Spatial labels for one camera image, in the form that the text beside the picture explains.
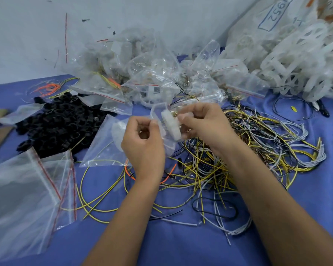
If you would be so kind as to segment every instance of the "blue tablecloth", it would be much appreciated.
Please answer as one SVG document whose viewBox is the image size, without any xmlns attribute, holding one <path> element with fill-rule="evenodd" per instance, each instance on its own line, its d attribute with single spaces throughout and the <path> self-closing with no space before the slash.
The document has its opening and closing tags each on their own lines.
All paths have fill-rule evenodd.
<svg viewBox="0 0 333 266">
<path fill-rule="evenodd" d="M 68 76 L 59 76 L 51 79 L 64 80 Z M 42 79 L 16 82 L 0 85 L 0 108 L 16 110 L 24 104 L 26 90 Z M 275 100 L 273 94 L 268 94 L 265 100 L 249 99 L 247 103 L 255 107 L 258 112 L 272 114 L 272 105 Z M 305 210 L 318 221 L 333 236 L 333 100 L 323 99 L 330 112 L 330 118 L 318 115 L 305 120 L 309 131 L 308 142 L 317 143 L 321 137 L 324 142 L 327 160 L 314 171 L 299 174 L 289 192 Z M 297 113 L 291 110 L 295 106 Z M 295 120 L 308 116 L 310 111 L 302 102 L 282 100 L 277 109 L 282 115 Z M 148 115 L 149 111 L 135 106 L 134 115 Z M 17 135 L 13 131 L 0 148 L 0 163 L 17 155 L 17 145 L 25 140 L 25 135 Z M 77 155 L 82 160 L 85 151 Z M 93 199 L 107 190 L 118 178 L 120 167 L 94 167 L 90 168 L 84 180 L 83 192 L 87 200 Z M 78 183 L 84 170 L 77 168 Z M 113 209 L 118 207 L 126 193 L 123 186 L 114 189 L 99 205 L 100 209 Z M 186 201 L 191 191 L 165 190 L 160 192 L 157 202 L 164 206 L 177 206 Z M 233 223 L 226 223 L 227 228 L 237 228 L 243 224 L 248 213 L 239 196 L 232 198 L 240 208 L 239 218 Z M 199 223 L 200 215 L 195 213 L 190 204 L 183 207 L 183 211 L 171 219 L 176 221 Z M 113 214 L 97 215 L 103 220 L 110 220 Z M 87 256 L 89 250 L 97 242 L 106 228 L 105 224 L 98 223 L 91 218 L 75 222 L 57 231 L 51 240 L 48 250 L 41 255 L 25 257 L 13 261 L 3 262 L 0 265 L 79 265 Z M 139 265 L 268 265 L 269 260 L 262 246 L 254 225 L 244 234 L 230 237 L 231 246 L 224 234 L 210 224 L 201 224 L 198 227 L 187 227 L 170 224 L 164 221 L 151 221 L 148 224 L 146 235 L 138 259 Z"/>
</svg>

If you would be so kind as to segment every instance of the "white wall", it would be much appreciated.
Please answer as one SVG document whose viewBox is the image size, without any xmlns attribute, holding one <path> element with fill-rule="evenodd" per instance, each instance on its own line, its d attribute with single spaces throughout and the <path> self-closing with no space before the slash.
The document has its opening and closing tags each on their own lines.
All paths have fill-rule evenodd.
<svg viewBox="0 0 333 266">
<path fill-rule="evenodd" d="M 65 12 L 95 41 L 139 24 L 161 31 L 182 54 L 212 38 L 224 45 L 230 25 L 254 1 L 0 0 L 0 84 L 58 74 L 54 62 L 64 46 Z"/>
</svg>

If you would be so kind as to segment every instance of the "person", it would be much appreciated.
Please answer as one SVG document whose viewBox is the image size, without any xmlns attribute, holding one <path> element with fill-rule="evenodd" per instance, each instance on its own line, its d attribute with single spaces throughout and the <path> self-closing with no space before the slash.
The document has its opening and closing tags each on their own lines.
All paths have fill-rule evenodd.
<svg viewBox="0 0 333 266">
<path fill-rule="evenodd" d="M 192 112 L 195 118 L 183 114 Z M 333 238 L 237 136 L 217 104 L 184 107 L 183 139 L 199 137 L 226 163 L 273 265 L 333 265 Z M 136 181 L 83 265 L 136 265 L 164 172 L 156 121 L 131 117 L 121 144 Z"/>
</svg>

